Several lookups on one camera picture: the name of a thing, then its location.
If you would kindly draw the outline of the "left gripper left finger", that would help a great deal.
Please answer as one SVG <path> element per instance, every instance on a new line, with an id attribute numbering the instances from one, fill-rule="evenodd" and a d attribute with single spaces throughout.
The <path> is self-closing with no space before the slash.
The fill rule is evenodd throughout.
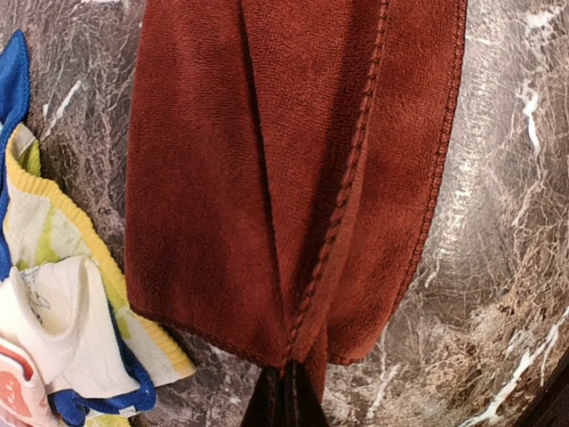
<path id="1" fill-rule="evenodd" d="M 274 367 L 264 367 L 244 412 L 241 427 L 284 425 L 285 381 Z"/>

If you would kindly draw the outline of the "dark red towel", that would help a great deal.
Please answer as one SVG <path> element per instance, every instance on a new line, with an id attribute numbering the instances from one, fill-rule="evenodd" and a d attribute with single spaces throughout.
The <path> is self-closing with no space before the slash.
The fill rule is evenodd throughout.
<path id="1" fill-rule="evenodd" d="M 131 308 L 261 367 L 374 346 L 421 258 L 463 1 L 149 1 L 128 143 Z"/>

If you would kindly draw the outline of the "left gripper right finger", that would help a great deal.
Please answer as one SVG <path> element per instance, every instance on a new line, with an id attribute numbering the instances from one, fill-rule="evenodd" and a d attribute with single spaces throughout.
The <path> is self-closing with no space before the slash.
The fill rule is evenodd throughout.
<path id="1" fill-rule="evenodd" d="M 320 401 L 305 367 L 292 361 L 284 376 L 284 425 L 286 427 L 327 427 Z"/>

